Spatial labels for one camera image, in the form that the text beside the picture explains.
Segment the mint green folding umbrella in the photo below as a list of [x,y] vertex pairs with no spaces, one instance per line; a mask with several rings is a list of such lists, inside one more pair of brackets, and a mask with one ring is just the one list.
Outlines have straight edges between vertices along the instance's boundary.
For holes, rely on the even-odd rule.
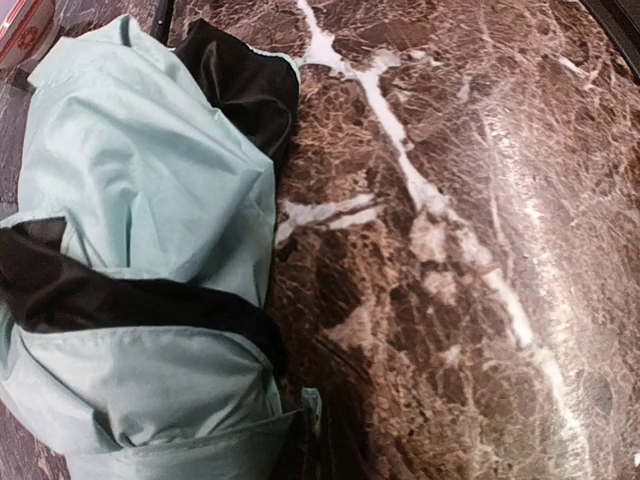
[[300,74],[203,20],[60,39],[1,224],[1,398],[74,479],[266,479],[294,414],[265,313]]

